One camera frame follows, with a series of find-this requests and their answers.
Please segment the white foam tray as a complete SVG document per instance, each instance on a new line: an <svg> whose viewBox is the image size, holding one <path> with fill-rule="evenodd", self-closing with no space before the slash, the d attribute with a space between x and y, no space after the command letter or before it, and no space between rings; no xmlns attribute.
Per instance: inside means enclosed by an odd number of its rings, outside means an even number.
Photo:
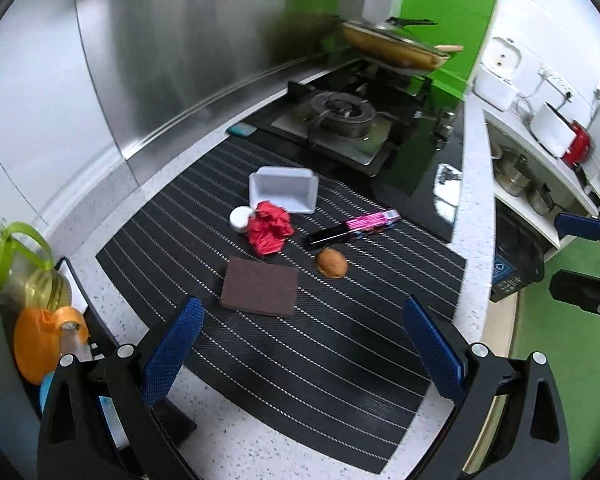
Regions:
<svg viewBox="0 0 600 480"><path fill-rule="evenodd" d="M269 202L290 214L313 214L319 184L306 168L263 166L249 176L249 206Z"/></svg>

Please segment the green lidded oil jug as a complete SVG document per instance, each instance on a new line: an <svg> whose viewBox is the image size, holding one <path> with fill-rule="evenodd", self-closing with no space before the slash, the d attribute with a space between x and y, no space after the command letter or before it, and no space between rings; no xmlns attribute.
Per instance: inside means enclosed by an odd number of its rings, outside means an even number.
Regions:
<svg viewBox="0 0 600 480"><path fill-rule="evenodd" d="M55 269L52 248L27 223L0 221L0 299L50 312L72 305L71 285Z"/></svg>

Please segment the teal sponge piece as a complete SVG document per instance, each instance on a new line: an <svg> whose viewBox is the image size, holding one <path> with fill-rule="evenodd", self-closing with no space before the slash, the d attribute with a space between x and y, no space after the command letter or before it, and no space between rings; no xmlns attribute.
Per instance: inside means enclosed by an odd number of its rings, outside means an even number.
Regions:
<svg viewBox="0 0 600 480"><path fill-rule="evenodd" d="M232 136L241 136L242 138L248 138L258 130L253 125L246 124L245 122L236 122L227 128L226 132Z"/></svg>

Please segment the white toaster appliance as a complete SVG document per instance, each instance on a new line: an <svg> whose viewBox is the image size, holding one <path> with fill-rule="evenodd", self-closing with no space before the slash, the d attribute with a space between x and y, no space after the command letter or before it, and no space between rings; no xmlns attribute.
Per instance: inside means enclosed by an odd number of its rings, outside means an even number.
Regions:
<svg viewBox="0 0 600 480"><path fill-rule="evenodd" d="M530 131L535 140L555 158L562 158L576 138L570 123L549 102L545 102L535 113Z"/></svg>

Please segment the black striped counter mat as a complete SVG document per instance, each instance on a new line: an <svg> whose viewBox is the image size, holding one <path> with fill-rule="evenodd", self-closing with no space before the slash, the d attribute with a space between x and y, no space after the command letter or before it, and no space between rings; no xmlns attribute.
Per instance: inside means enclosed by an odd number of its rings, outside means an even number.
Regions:
<svg viewBox="0 0 600 480"><path fill-rule="evenodd" d="M253 417L314 451L377 474L396 452L429 386L402 327L408 297L452 318L464 259L400 221L345 244L349 269L326 278L303 237L373 212L344 184L322 179L312 214L268 264L297 273L290 318L237 313L220 304L227 263L256 260L230 228L248 179L284 159L245 139L224 140L167 184L98 253L97 260L148 326L186 296L204 305L204 328L187 367Z"/></svg>

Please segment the small steel pot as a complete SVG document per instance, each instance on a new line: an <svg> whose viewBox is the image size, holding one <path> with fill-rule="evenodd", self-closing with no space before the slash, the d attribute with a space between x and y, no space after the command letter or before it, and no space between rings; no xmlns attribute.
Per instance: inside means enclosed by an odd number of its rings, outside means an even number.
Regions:
<svg viewBox="0 0 600 480"><path fill-rule="evenodd" d="M546 183L533 185L528 189L527 200L531 208L540 216L548 216L555 208L553 197L550 195L550 188Z"/></svg>

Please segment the brown sanding sponge block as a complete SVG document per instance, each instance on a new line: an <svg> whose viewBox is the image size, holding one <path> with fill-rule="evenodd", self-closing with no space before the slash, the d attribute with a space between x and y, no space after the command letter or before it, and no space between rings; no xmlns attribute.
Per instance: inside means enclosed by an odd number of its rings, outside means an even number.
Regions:
<svg viewBox="0 0 600 480"><path fill-rule="evenodd" d="M297 301L298 271L232 257L228 260L220 304L245 313L291 318Z"/></svg>

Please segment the brown round fruit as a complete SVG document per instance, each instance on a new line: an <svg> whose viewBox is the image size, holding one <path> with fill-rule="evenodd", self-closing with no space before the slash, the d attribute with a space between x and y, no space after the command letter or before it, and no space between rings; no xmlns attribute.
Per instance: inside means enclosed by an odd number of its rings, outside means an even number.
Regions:
<svg viewBox="0 0 600 480"><path fill-rule="evenodd" d="M349 263L347 258L336 249L324 248L315 257L317 270L326 278L343 278L347 272Z"/></svg>

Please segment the red paper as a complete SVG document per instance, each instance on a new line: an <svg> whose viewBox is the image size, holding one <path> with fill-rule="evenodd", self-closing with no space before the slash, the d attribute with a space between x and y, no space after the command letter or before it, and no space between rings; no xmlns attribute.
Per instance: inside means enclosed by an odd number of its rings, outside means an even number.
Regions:
<svg viewBox="0 0 600 480"><path fill-rule="evenodd" d="M278 254L292 234L294 228L289 212L267 200L257 204L248 220L248 242L260 258Z"/></svg>

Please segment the gas stove top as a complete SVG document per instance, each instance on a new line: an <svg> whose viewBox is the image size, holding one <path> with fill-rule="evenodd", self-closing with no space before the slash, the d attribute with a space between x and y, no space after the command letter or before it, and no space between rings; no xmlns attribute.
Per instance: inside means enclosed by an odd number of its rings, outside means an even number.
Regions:
<svg viewBox="0 0 600 480"><path fill-rule="evenodd" d="M247 116L250 140L452 238L463 182L464 103L429 76L357 60Z"/></svg>

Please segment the pink black wrapper box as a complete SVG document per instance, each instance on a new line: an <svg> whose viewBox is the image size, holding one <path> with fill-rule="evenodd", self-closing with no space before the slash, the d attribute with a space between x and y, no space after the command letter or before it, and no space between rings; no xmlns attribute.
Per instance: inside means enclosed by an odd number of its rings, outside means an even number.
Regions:
<svg viewBox="0 0 600 480"><path fill-rule="evenodd" d="M346 244L388 229L401 219L395 209L366 214L307 235L302 240L302 247L305 250L317 250L330 245Z"/></svg>

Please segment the frying pan with lid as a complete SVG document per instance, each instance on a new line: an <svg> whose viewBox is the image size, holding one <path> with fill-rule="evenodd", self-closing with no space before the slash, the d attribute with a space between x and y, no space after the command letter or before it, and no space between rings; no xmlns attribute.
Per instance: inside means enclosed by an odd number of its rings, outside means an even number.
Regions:
<svg viewBox="0 0 600 480"><path fill-rule="evenodd" d="M429 74L464 51L461 44L427 44L410 31L437 24L428 18L390 16L382 22L343 21L341 27L344 39L374 63L396 72Z"/></svg>

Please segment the orange lidded bottle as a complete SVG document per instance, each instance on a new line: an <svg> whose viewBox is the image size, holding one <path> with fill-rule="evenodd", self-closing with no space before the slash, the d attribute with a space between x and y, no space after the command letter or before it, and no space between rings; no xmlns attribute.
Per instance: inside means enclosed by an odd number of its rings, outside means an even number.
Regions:
<svg viewBox="0 0 600 480"><path fill-rule="evenodd" d="M73 307L61 307L54 312L25 308L19 314L14 329L14 356L20 374L32 385L41 385L53 372L60 359L60 338L66 324L71 324L79 344L88 341L88 329L83 315Z"/></svg>

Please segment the red kettle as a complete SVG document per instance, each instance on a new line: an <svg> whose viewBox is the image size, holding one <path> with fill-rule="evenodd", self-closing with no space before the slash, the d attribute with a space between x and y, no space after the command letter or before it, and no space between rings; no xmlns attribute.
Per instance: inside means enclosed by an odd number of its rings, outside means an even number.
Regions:
<svg viewBox="0 0 600 480"><path fill-rule="evenodd" d="M570 122L570 128L574 133L574 138L565 154L562 155L562 161L574 169L588 159L592 151L593 141L580 122L573 120Z"/></svg>

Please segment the black recycling bin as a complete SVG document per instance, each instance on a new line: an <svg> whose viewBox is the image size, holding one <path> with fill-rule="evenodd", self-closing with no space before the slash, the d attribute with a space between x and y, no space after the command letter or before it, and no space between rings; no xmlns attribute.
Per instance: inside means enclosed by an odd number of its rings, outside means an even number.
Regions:
<svg viewBox="0 0 600 480"><path fill-rule="evenodd" d="M490 300L499 302L544 280L542 240L499 200L495 209L495 249Z"/></svg>

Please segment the white foam cup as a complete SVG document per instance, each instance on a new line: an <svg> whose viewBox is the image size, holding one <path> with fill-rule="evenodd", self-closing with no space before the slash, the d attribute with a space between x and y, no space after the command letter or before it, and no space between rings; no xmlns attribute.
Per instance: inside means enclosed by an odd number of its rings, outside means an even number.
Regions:
<svg viewBox="0 0 600 480"><path fill-rule="evenodd" d="M230 212L228 222L230 227L237 233L245 234L248 232L249 221L254 216L254 210L248 206L239 206Z"/></svg>

